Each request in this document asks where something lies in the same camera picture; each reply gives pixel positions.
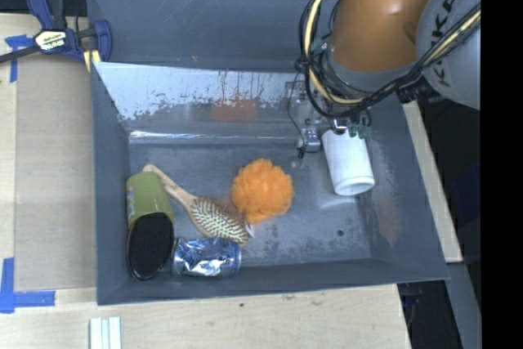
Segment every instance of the clamp handle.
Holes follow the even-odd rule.
[[[26,0],[31,15],[36,16],[42,29],[67,27],[64,18],[64,0]]]
[[[95,20],[94,27],[98,39],[98,53],[102,61],[107,61],[113,50],[111,29],[107,20]]]

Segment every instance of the hairbrush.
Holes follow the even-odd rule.
[[[206,237],[231,239],[240,245],[247,243],[249,233],[244,216],[234,206],[190,194],[153,164],[146,164],[142,172],[154,172],[159,176],[165,191],[187,211],[200,233]]]

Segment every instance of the orange bath sponge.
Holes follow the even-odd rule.
[[[285,214],[293,197],[293,179],[267,159],[241,168],[231,188],[231,200],[249,224]]]

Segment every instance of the brush bristles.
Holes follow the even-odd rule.
[[[198,198],[192,207],[192,216],[209,237],[231,239],[238,244],[248,241],[248,232],[241,214],[213,201]]]

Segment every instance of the green cup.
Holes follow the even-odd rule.
[[[164,213],[171,221],[174,221],[169,198],[156,173],[140,172],[132,175],[127,179],[125,189],[129,228],[138,218],[151,213]]]

